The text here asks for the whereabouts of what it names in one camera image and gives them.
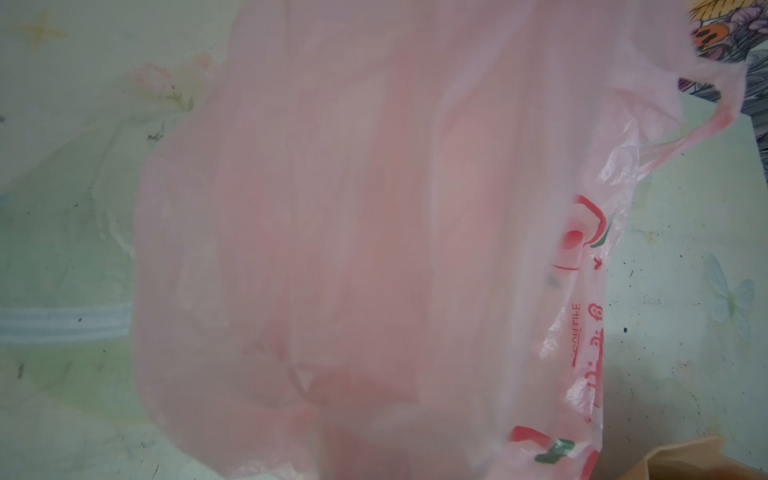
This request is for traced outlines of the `pink plastic bag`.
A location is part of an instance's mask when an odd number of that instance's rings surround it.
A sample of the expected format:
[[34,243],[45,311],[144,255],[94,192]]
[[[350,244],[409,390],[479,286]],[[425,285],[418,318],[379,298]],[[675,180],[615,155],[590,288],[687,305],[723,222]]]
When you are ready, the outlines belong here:
[[682,1],[253,1],[135,207],[139,399],[228,479],[586,479],[640,181],[738,117]]

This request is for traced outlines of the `pink flower-shaped plate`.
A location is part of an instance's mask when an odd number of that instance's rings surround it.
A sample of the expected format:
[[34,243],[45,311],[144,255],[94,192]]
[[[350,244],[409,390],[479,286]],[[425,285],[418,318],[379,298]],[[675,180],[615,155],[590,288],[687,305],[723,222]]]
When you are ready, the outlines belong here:
[[710,436],[647,453],[621,480],[767,480],[767,473],[722,453],[726,440]]

